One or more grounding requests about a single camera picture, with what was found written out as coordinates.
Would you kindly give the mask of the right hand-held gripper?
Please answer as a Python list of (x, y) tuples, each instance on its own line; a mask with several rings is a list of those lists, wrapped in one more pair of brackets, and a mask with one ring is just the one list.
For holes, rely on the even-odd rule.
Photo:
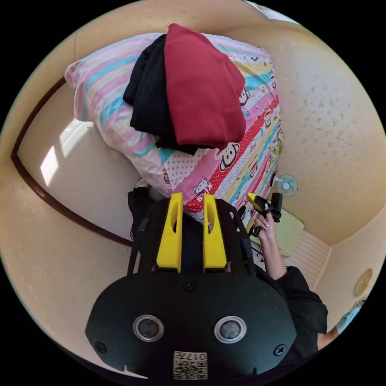
[[(248, 202), (253, 206), (253, 208), (257, 212), (257, 215), (262, 214), (266, 216), (268, 213), (271, 213), (273, 207), (263, 197), (258, 196), (257, 194), (254, 194), (254, 193), (247, 193), (246, 197)], [(251, 226), (248, 232), (248, 235), (249, 236), (253, 235), (254, 237), (257, 237), (259, 231), (260, 230), (258, 228), (253, 229), (253, 227)]]

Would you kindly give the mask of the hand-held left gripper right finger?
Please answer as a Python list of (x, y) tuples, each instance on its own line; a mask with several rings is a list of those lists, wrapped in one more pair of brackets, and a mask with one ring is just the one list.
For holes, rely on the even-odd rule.
[(214, 195), (204, 194), (203, 214), (204, 271), (223, 270), (227, 266), (227, 257)]

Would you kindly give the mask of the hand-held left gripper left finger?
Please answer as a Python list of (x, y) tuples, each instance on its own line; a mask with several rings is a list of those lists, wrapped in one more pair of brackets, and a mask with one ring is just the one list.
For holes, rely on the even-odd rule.
[(156, 263), (159, 268), (181, 272), (182, 228), (183, 194), (174, 193), (169, 200), (156, 258)]

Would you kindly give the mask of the person's right hand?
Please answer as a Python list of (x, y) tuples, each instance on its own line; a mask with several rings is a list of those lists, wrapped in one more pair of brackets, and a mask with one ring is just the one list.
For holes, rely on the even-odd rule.
[(271, 213), (268, 213), (266, 216), (258, 214), (252, 227), (253, 229), (258, 228), (260, 230), (257, 238), (261, 244), (266, 241), (275, 241), (275, 222)]

